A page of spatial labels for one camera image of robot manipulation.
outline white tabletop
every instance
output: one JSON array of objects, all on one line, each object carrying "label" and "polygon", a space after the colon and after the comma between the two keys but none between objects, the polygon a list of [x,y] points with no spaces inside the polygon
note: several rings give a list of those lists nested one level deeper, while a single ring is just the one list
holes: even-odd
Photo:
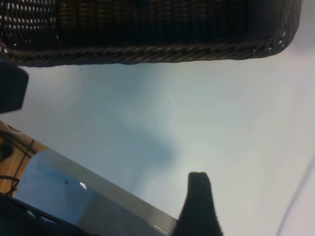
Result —
[{"label": "white tabletop", "polygon": [[313,12],[266,59],[25,68],[0,119],[173,217],[205,171],[227,236],[274,235],[315,153]]}]

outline black cable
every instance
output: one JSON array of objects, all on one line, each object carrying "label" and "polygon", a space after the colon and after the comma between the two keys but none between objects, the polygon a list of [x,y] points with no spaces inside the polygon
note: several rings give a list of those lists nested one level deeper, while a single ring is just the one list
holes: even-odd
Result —
[{"label": "black cable", "polygon": [[[14,174],[14,176],[13,176],[14,178],[16,178],[16,176],[17,176],[17,174],[18,174],[18,172],[19,172],[19,170],[20,170],[20,168],[21,168],[21,166],[22,166],[22,164],[23,164],[25,158],[26,158],[27,156],[28,156],[29,158],[31,158],[31,157],[28,155],[28,152],[29,152],[30,149],[32,148],[34,142],[35,142],[35,140],[33,139],[33,140],[31,141],[30,145],[28,145],[28,148],[26,149],[26,152],[24,152],[24,155],[23,155],[23,157],[22,157],[22,160],[21,160],[21,162],[20,162],[20,164],[19,164],[18,168],[16,169],[15,174]],[[12,193],[16,190],[16,186],[13,186],[13,181],[12,181],[12,182],[11,182],[11,189],[10,189],[10,191],[8,192],[10,196],[11,196]]]},{"label": "black cable", "polygon": [[[16,138],[13,134],[10,134],[8,132],[5,132],[5,131],[0,131],[0,136],[1,137],[4,137],[6,139],[8,139],[7,137],[10,137],[11,139],[14,139],[15,141],[17,141],[19,144],[21,144],[22,146],[24,146],[25,148],[28,148],[29,145],[24,143],[23,141],[19,140],[18,138]],[[30,151],[33,153],[33,154],[36,154],[37,151],[33,148],[30,148]]]},{"label": "black cable", "polygon": [[12,176],[0,176],[0,178],[12,180],[12,181],[15,181],[15,182],[17,182],[17,183],[20,182],[20,180],[19,180],[18,178],[12,177]]},{"label": "black cable", "polygon": [[16,143],[14,143],[12,140],[10,139],[5,139],[8,143],[12,144],[13,146],[15,146],[18,150],[20,150],[22,153],[26,153],[20,146],[18,146]]}]

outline wooden surface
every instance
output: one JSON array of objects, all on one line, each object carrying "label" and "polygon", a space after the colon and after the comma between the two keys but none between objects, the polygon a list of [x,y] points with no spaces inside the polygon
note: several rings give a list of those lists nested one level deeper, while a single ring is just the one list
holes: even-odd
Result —
[{"label": "wooden surface", "polygon": [[[2,121],[0,121],[0,131],[10,132],[10,130],[4,125],[4,123]],[[16,137],[21,139],[22,141],[24,141],[27,144],[30,144],[32,141],[32,138],[30,138],[29,136],[27,136],[25,134],[19,134],[19,135],[16,135]],[[3,143],[3,138],[0,137],[0,144],[1,143]],[[43,150],[47,149],[46,146],[44,146],[43,144],[41,144],[40,142],[37,142],[37,141],[34,142],[33,148],[36,151],[43,151]],[[22,161],[23,155],[24,154],[20,150],[18,150],[16,147],[14,147],[13,154],[8,159],[5,159],[3,162],[0,162],[0,175],[14,176],[19,164]],[[17,173],[16,177],[18,179],[21,179],[23,172],[24,172],[24,169],[27,166],[28,162],[29,162],[29,159],[25,158],[19,172]],[[11,181],[10,180],[0,179],[0,192],[6,193],[10,190],[10,188],[11,188]]]}]

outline wicker basket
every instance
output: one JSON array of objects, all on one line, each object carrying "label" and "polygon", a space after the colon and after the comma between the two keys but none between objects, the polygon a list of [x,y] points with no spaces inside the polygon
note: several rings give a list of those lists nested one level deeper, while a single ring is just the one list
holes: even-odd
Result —
[{"label": "wicker basket", "polygon": [[302,0],[1,0],[0,59],[24,66],[263,58]]}]

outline woven basket rim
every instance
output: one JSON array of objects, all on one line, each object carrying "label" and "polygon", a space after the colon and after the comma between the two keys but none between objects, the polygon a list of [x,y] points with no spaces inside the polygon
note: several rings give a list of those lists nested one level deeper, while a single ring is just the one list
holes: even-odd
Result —
[{"label": "woven basket rim", "polygon": [[[244,41],[242,43],[222,43],[222,44],[174,44],[174,45],[149,45],[149,46],[96,46],[96,47],[77,47],[68,49],[53,49],[43,51],[21,50],[8,47],[0,39],[0,47],[7,49],[7,53],[0,52],[0,59],[12,63],[18,63],[24,66],[55,66],[61,65],[53,63],[54,58],[69,58],[69,62],[63,64],[90,64],[89,61],[80,62],[82,56],[98,55],[100,57],[107,55],[112,57],[112,60],[103,61],[99,63],[92,62],[91,64],[103,64],[103,63],[125,63],[133,64],[140,63],[141,61],[135,59],[131,55],[135,54],[148,54],[148,57],[152,57],[151,60],[144,60],[143,62],[181,62],[192,60],[207,60],[193,57],[185,60],[157,60],[153,58],[159,57],[164,54],[164,58],[172,54],[198,54],[207,51],[208,53],[216,54],[213,59],[253,59],[263,58],[282,52],[293,40],[299,26],[300,13],[301,13],[302,0],[285,0],[285,8],[283,9],[281,27],[277,31],[276,35],[271,35],[267,38],[257,41]],[[115,55],[126,54],[130,55],[129,59],[126,56],[125,60],[115,60]]]}]

